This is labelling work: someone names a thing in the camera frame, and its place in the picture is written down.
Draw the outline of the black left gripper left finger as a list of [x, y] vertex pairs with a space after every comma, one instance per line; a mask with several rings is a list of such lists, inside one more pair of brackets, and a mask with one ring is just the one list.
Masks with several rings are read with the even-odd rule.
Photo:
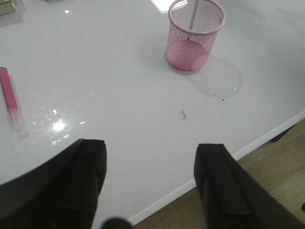
[[107, 171], [102, 140], [79, 139], [0, 187], [3, 229], [89, 229]]

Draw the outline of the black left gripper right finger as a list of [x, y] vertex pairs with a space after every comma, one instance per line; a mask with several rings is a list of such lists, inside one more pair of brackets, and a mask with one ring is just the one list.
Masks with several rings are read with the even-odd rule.
[[199, 144], [194, 179], [209, 229], [303, 229], [230, 155], [223, 144]]

